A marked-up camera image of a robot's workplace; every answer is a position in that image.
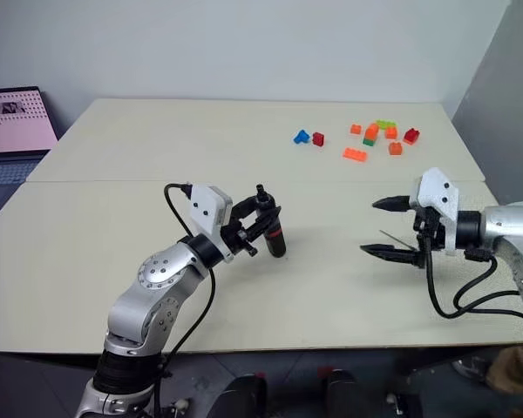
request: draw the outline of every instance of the lego brick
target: lego brick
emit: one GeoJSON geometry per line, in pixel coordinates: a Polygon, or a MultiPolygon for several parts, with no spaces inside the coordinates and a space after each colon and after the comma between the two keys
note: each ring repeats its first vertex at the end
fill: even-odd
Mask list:
{"type": "Polygon", "coordinates": [[[314,132],[312,135],[312,144],[323,146],[323,134],[320,132],[314,132]]]}
{"type": "Polygon", "coordinates": [[[400,142],[390,143],[390,155],[401,155],[403,153],[403,145],[400,142]]]}
{"type": "Polygon", "coordinates": [[[397,139],[397,128],[395,126],[390,126],[385,130],[385,137],[387,139],[397,139]]]}
{"type": "Polygon", "coordinates": [[[368,128],[366,128],[366,132],[364,133],[364,139],[370,139],[372,141],[375,141],[377,138],[378,131],[379,128],[376,124],[370,125],[368,128]]]}
{"type": "Polygon", "coordinates": [[[350,126],[350,133],[354,133],[356,135],[360,134],[360,132],[363,131],[363,127],[361,125],[351,125],[350,126]]]}
{"type": "Polygon", "coordinates": [[[293,141],[295,141],[295,144],[301,144],[301,143],[304,143],[304,144],[307,144],[310,140],[310,135],[308,133],[306,133],[306,131],[304,129],[301,129],[295,136],[295,138],[293,139],[293,141]]]}
{"type": "Polygon", "coordinates": [[[418,136],[420,135],[420,132],[417,131],[416,129],[414,128],[410,128],[409,131],[407,131],[405,134],[404,134],[404,137],[403,137],[403,142],[409,144],[409,145],[414,145],[415,142],[417,142],[417,139],[418,139],[418,136]]]}
{"type": "Polygon", "coordinates": [[[397,124],[391,120],[383,120],[383,119],[378,119],[376,121],[376,125],[379,126],[380,129],[387,129],[387,128],[394,128],[397,126],[397,124]]]}
{"type": "Polygon", "coordinates": [[[368,158],[368,154],[364,151],[356,150],[354,148],[345,148],[343,151],[343,156],[345,158],[354,159],[355,161],[360,161],[363,163],[368,158]]]}

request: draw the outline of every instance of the orange lego brick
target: orange lego brick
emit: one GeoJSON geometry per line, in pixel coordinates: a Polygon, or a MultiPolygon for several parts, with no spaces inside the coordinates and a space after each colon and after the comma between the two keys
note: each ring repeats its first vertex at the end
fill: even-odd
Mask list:
{"type": "Polygon", "coordinates": [[[403,153],[403,145],[400,142],[392,142],[390,144],[390,155],[401,155],[403,153]]]}
{"type": "Polygon", "coordinates": [[[385,137],[387,139],[397,139],[397,128],[395,126],[385,128],[385,137]]]}
{"type": "Polygon", "coordinates": [[[363,131],[363,127],[361,125],[351,125],[350,126],[350,133],[354,133],[356,135],[360,134],[360,132],[363,131]]]}
{"type": "Polygon", "coordinates": [[[343,151],[343,156],[345,158],[354,159],[355,161],[360,161],[363,163],[368,158],[368,154],[364,151],[355,150],[354,148],[345,148],[343,151]]]}
{"type": "Polygon", "coordinates": [[[380,130],[380,128],[376,124],[370,125],[366,129],[366,133],[364,134],[365,139],[369,139],[371,141],[375,141],[377,138],[377,133],[380,130]]]}

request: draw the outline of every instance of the robotic arm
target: robotic arm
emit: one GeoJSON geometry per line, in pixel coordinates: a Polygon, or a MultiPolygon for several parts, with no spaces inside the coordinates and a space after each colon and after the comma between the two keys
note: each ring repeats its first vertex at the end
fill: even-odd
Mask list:
{"type": "Polygon", "coordinates": [[[87,382],[77,417],[149,416],[144,408],[166,368],[161,352],[180,307],[212,273],[211,268],[223,260],[231,262],[243,249],[254,256],[257,250],[250,243],[261,235],[275,257],[285,254],[281,207],[262,185],[257,186],[255,196],[235,207],[216,187],[171,186],[179,187],[190,199],[191,219],[200,233],[147,258],[136,280],[116,300],[108,316],[105,350],[87,382]],[[252,212],[257,218],[244,228],[241,219],[252,212]]]}
{"type": "Polygon", "coordinates": [[[361,248],[384,260],[408,263],[426,268],[428,290],[432,305],[445,318],[457,318],[465,313],[511,314],[523,318],[523,313],[503,309],[481,309],[478,305],[499,296],[519,294],[523,299],[523,202],[508,206],[490,206],[483,212],[460,211],[458,189],[438,169],[428,170],[415,184],[411,196],[380,199],[374,207],[390,212],[416,212],[413,230],[417,233],[418,249],[397,249],[394,246],[372,244],[361,248]],[[490,269],[461,288],[453,305],[456,311],[446,313],[438,304],[433,285],[432,251],[445,249],[453,255],[456,249],[465,250],[465,258],[491,261],[490,269]],[[519,292],[506,291],[487,295],[462,307],[463,293],[489,277],[496,269],[495,256],[502,258],[513,271],[519,292]]]}

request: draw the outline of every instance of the laptop screen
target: laptop screen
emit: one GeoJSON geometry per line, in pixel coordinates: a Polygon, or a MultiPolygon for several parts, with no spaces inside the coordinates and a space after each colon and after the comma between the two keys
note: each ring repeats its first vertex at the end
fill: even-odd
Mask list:
{"type": "Polygon", "coordinates": [[[47,151],[57,142],[37,87],[0,90],[0,152],[47,151]]]}

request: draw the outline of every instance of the floor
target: floor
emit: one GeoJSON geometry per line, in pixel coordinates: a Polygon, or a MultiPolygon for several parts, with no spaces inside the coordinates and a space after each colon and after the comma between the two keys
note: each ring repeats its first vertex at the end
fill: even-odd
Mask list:
{"type": "MultiPolygon", "coordinates": [[[[264,373],[269,412],[274,418],[323,416],[320,375],[329,367],[351,371],[364,387],[372,416],[393,417],[384,393],[402,350],[326,350],[281,353],[195,354],[174,360],[173,377],[162,387],[162,404],[191,398],[187,416],[203,418],[217,395],[235,376],[264,373]]],[[[493,355],[492,350],[486,353],[493,355]]],[[[0,354],[0,418],[73,416],[91,369],[67,367],[0,354]]],[[[496,394],[456,374],[449,364],[404,379],[420,393],[425,417],[507,417],[523,410],[523,395],[496,394]]]]}

